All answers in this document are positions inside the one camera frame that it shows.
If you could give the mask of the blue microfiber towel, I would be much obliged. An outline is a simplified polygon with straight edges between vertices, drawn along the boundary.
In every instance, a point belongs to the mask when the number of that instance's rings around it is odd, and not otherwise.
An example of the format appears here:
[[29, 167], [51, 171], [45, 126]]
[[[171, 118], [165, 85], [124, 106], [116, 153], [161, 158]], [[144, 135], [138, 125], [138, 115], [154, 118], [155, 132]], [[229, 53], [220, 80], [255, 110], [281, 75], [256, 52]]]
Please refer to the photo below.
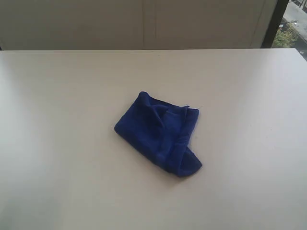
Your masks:
[[153, 164], [187, 177], [202, 167], [189, 148], [198, 117], [198, 109], [176, 106], [140, 92], [114, 130]]

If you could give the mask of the green tree outside window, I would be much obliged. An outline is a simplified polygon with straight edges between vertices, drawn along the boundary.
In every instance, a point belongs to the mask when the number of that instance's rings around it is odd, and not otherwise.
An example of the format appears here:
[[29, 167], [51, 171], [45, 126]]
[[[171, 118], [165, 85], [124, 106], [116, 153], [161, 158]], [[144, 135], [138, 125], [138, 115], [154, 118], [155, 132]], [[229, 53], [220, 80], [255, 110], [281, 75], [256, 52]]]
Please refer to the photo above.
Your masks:
[[272, 48], [292, 48], [298, 39], [295, 28], [290, 23], [283, 24], [276, 32]]

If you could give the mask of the black window frame post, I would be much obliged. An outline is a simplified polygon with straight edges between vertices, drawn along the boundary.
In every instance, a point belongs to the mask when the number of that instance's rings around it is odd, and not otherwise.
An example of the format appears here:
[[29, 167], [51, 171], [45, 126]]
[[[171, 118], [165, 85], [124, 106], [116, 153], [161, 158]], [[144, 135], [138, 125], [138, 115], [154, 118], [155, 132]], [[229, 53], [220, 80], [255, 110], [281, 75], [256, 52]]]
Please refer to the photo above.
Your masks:
[[288, 0], [277, 0], [261, 48], [271, 48], [288, 2]]

